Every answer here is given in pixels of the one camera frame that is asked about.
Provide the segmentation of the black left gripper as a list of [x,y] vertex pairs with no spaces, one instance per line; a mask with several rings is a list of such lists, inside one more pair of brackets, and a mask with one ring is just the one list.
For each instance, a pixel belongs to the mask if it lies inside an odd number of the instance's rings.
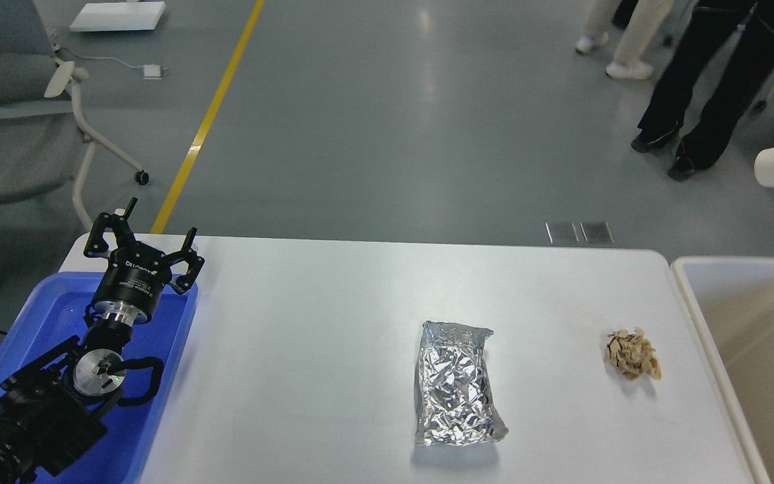
[[[84,256],[108,259],[107,271],[91,300],[92,309],[102,312],[122,305],[132,307],[136,315],[130,323],[145,324],[153,318],[165,283],[176,294],[187,293],[196,284],[205,260],[193,247],[196,227],[187,231],[181,248],[168,254],[150,245],[137,245],[129,225],[137,203],[138,198],[132,197],[123,214],[101,212],[89,231]],[[111,251],[105,241],[107,232],[114,234],[116,250]],[[185,273],[172,278],[171,268],[182,262],[187,264]]]

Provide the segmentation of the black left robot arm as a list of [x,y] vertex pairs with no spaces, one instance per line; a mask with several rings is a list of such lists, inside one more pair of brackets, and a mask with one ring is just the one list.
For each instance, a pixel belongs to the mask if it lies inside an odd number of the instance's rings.
[[158,356],[125,358],[135,325],[146,324],[164,288],[182,295],[196,285],[205,260],[194,248],[197,229],[181,248],[165,252],[138,240],[129,218],[101,212],[83,254],[107,261],[84,309],[87,330],[68,337],[3,380],[0,387],[0,483],[32,483],[37,469],[56,476],[106,434],[115,407],[150,403],[166,366]]

